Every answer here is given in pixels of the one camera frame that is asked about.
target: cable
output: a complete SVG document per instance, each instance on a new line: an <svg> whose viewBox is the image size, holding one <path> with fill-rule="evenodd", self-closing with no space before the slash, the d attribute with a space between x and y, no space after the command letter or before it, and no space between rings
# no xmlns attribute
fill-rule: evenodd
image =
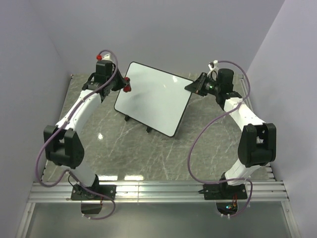
<svg viewBox="0 0 317 238"><path fill-rule="evenodd" d="M229 115L230 113L236 111L239 109L239 107L241 106L242 102L244 102L250 95L250 91L251 91L251 87L250 87L250 81L249 81L249 78L246 74L246 72L243 70L243 68L241 68L239 65L237 65L236 63L234 62L231 62L231 61L227 61L227 60L218 60L218 63L230 63L230 64L233 64L235 65L236 67L238 67L242 73L244 74L245 78L246 78L246 81L247 81L247 84L248 84L248 93L247 95L242 99L242 101L232 110L228 111L228 112L225 112L224 114L216 117L215 119L213 119L212 121L210 121L206 126L205 128L199 133L199 135L197 136L197 138L195 139L194 143L192 144L192 146L190 147L190 150L189 150L189 153L188 153L188 157L187 157L187 169L188 169L188 172L190 174L190 176L197 182L200 182L200 183L204 183L204 184L219 184L219 183L223 183L223 182L229 182L229 181L235 181L235 180L243 180L243 181L248 181L250 183L250 195L248 197L248 200L246 202L246 204L242 207L242 209L240 211L238 211L236 214L233 214L233 215L230 215L230 217L235 217L237 215L239 215L240 213L242 213L246 208L247 206L249 205L250 203L250 200L251 200L251 196L252 196L252 192L253 192L253 184L252 184L252 181L249 179L249 178L230 178L230 179L226 179L226 180L220 180L220 181L204 181L204 180L201 180L197 177L194 176L191 168L190 168L190 157L192 155L192 152L193 152L193 149L197 143L197 141L199 140L199 138L202 136L202 134L207 130L207 128L212 125L215 121L219 120L220 118L223 118L225 117L226 115Z"/></svg>
<svg viewBox="0 0 317 238"><path fill-rule="evenodd" d="M115 55L112 51L110 51L110 50L102 50L102 51L100 51L100 52L98 53L97 59L100 59L101 54L102 54L103 52L108 52L108 53L110 53L110 54L113 55L113 58L114 58L114 61L115 61L115 62L114 62L115 68L114 68L114 72L113 72L112 76L109 78L109 80L108 80L106 83L104 83L104 84L101 85L99 88L97 88L97 89L95 89L94 91L92 91L91 93L87 94L81 101L79 101L79 102L76 104L76 106L75 106L74 109L70 112L70 114L69 114L69 116L67 117L67 119L66 119L66 121L64 122L64 124L63 124L56 132L54 132L54 133L51 135L51 137L50 137L50 138L44 143L44 145L40 148L40 151L39 151L39 153L38 153L38 155L37 155L37 158L36 158L36 164L35 164L35 177L36 177L36 179L37 179L37 181L39 182L40 185L42 185L42 186L44 186L44 187L54 187L54 186L56 186L56 185L62 180L63 176L64 176L67 172L69 172L69 174L71 174L72 177L73 177L77 182L79 182L79 185L80 185L84 190L86 190L87 192L89 192L89 193L91 193L91 194L93 194L93 195L103 197L103 198L105 198L106 200L110 200L110 201L113 203L113 209L112 209L112 211L111 211L108 215L106 215L106 216L104 216L104 217L92 218L92 217L89 217L89 216L85 215L85 217L87 217L87 218L89 218L89 219L91 219L91 220L101 220L101 219L104 219L104 218L107 218L107 217L111 216L111 215L114 213L114 211L115 211L115 202L114 202L114 200L111 199L111 198L108 197L108 196L105 196L105 195L103 195L103 194L96 193L96 192L94 192L94 191L91 191L91 190L87 189L87 188L85 187L85 185L84 185L83 183L81 183L81 182L78 180L78 178L77 178L70 170L64 170L64 171L62 172L62 174L60 175L60 177L57 179L57 181L54 182L54 183L52 183L52 184L47 184L47 183L42 182L42 181L41 181L41 178L40 178L40 175L39 175L39 161L40 161L41 155L42 155L42 153L44 152L44 150L45 150L45 148L47 147L47 145L61 132L61 130L63 130L63 129L66 127L67 124L69 124L69 121L71 120L71 118L73 117L73 115L75 114L75 112L77 111L77 109L82 105L82 103L85 102L85 100L87 100L90 96L92 96L93 94L97 93L98 91L100 91L101 89L103 89L104 87L106 87L106 86L113 80L114 76L116 75L116 73L117 73L117 71L118 71L118 59L117 59L116 55Z"/></svg>
<svg viewBox="0 0 317 238"><path fill-rule="evenodd" d="M73 189L75 189L74 185L69 181L70 176L71 176L71 175L68 176L68 179L67 179L67 180L68 180L69 184L73 187Z"/></svg>

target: red cap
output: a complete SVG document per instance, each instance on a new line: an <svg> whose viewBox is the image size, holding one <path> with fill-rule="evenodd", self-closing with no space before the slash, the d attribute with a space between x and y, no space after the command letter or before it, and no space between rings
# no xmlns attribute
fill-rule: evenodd
<svg viewBox="0 0 317 238"><path fill-rule="evenodd" d="M127 86L125 86L125 87L123 88L123 91L124 91L125 93L131 92L131 86L130 86L130 84L128 84Z"/></svg>

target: gray marble surface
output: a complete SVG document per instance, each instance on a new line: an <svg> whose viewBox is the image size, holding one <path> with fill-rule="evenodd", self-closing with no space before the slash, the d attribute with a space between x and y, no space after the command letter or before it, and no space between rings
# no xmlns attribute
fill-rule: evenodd
<svg viewBox="0 0 317 238"><path fill-rule="evenodd" d="M182 75L196 79L198 74ZM88 75L73 76L61 113L63 117L77 100ZM242 83L235 79L235 90L244 95ZM198 133L223 113L214 96L193 94L176 135L169 138L157 131L146 132L146 126L124 120L113 108L117 92L111 92L88 119L80 136L85 148L84 160L103 180L188 180L188 151ZM230 116L217 121L200 138L192 153L193 173L200 179L218 180L238 159L241 131ZM44 181L55 181L62 169L48 161ZM252 175L266 180L265 168Z"/></svg>

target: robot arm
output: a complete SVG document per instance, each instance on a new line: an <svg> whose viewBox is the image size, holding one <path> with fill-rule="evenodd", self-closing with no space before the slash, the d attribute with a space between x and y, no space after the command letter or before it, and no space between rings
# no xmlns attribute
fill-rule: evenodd
<svg viewBox="0 0 317 238"><path fill-rule="evenodd" d="M105 84L114 72L116 65L110 58L110 54L105 55L98 60L96 72L92 73L87 82L83 85L79 98L74 106L69 110L55 126L48 125L44 130L45 142L65 124L71 113L85 96L92 93ZM86 187L91 190L98 190L98 176L83 161L84 148L79 140L78 135L83 129L85 123L95 109L104 101L110 90L117 91L123 89L124 92L131 91L130 79L123 78L117 70L113 80L100 91L92 94L83 101L69 119L66 127L48 144L45 149L46 158L58 166L70 170Z"/></svg>
<svg viewBox="0 0 317 238"><path fill-rule="evenodd" d="M200 96L207 94L215 95L216 102L238 124L242 131L239 147L238 160L227 172L223 179L248 178L255 170L275 160L276 154L276 127L272 123L265 123L258 118L248 106L242 102L239 93L233 91L233 71L226 68L218 69L215 60L209 64L210 72L202 73L199 78L186 86L185 89ZM244 181L234 180L227 185L241 185Z"/></svg>

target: white board with black frame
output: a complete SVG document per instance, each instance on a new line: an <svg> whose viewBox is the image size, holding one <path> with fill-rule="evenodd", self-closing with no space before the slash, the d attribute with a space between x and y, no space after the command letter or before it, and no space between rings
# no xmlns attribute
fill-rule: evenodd
<svg viewBox="0 0 317 238"><path fill-rule="evenodd" d="M114 109L148 128L173 137L183 117L191 92L191 80L132 62L126 73L131 92L119 92Z"/></svg>

